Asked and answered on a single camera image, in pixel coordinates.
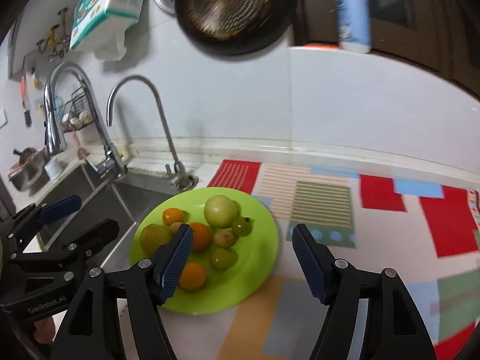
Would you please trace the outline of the left hand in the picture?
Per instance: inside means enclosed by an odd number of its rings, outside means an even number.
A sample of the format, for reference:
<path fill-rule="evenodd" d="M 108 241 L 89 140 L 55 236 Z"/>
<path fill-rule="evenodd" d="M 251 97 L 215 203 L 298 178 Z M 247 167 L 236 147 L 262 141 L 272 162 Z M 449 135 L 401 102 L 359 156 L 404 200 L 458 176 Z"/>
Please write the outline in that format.
<path fill-rule="evenodd" d="M 34 323 L 34 337 L 39 344 L 49 345 L 55 339 L 55 321 L 52 317 Z"/>

